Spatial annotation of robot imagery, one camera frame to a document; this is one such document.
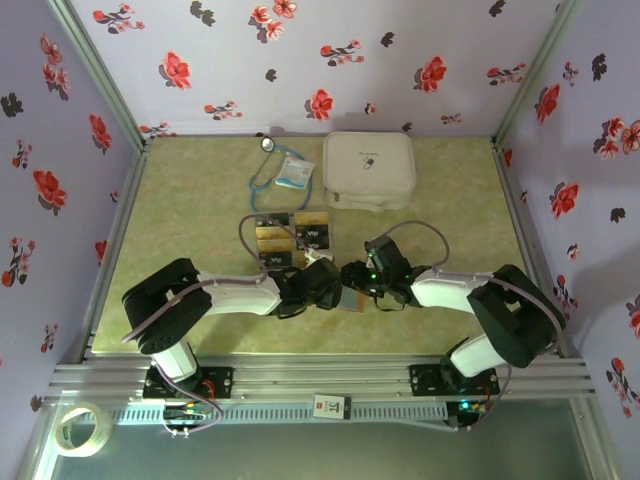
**small box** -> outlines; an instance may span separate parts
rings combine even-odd
[[[416,186],[413,146],[403,133],[331,133],[323,162],[325,202],[333,208],[398,210]]]

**tape roll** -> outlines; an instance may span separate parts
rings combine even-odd
[[[80,415],[91,413],[95,417],[95,428],[89,439],[81,445],[71,440],[73,425]],[[90,457],[102,449],[111,437],[113,422],[111,414],[92,403],[78,403],[68,408],[54,426],[58,453],[64,457]]]

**black mounting plate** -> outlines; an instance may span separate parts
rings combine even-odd
[[[452,395],[491,395],[500,392],[496,370],[491,368],[470,378],[464,385],[456,389],[444,381],[442,367],[437,363],[409,365],[409,383],[414,397],[441,397]]]
[[[233,388],[233,368],[231,367],[200,367],[202,374],[200,381],[189,390],[204,398],[231,398]],[[174,392],[167,385],[156,367],[150,367],[142,390],[142,398],[167,399],[184,398],[180,392]]]

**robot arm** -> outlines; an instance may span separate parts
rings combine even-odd
[[[428,266],[411,267],[393,240],[385,235],[365,242],[365,250],[366,264],[352,262],[342,268],[344,285],[376,300],[390,294],[403,307],[451,308],[478,318],[484,334],[458,343],[441,361],[443,375],[453,385],[463,384],[466,379],[504,363],[527,367],[556,340],[558,327],[564,329],[562,314],[513,265],[475,275],[444,273]],[[524,293],[529,300],[514,290]]]

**yellow-green mat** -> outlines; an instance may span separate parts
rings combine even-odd
[[[328,209],[338,266],[364,258],[363,243],[408,219],[437,225],[451,243],[445,270],[492,271],[521,266],[504,194],[486,138],[414,138],[418,182],[402,210],[371,213],[328,209],[323,202],[323,138],[282,138],[316,163],[311,209]],[[280,166],[273,157],[265,176]],[[257,266],[237,238],[240,218],[250,213],[249,176],[264,159],[257,138],[178,137],[154,141],[118,258],[94,352],[133,352],[120,339],[129,323],[122,294],[179,257],[211,273],[253,274]],[[304,192],[273,186],[258,196],[264,210],[295,209]],[[253,223],[247,239],[255,245]],[[427,229],[410,226],[393,234],[412,264],[441,258],[443,247]],[[364,313],[309,309],[278,320],[250,314],[203,318],[189,333],[196,353],[425,353],[441,354],[480,332],[468,314],[440,308],[383,313],[367,303]]]

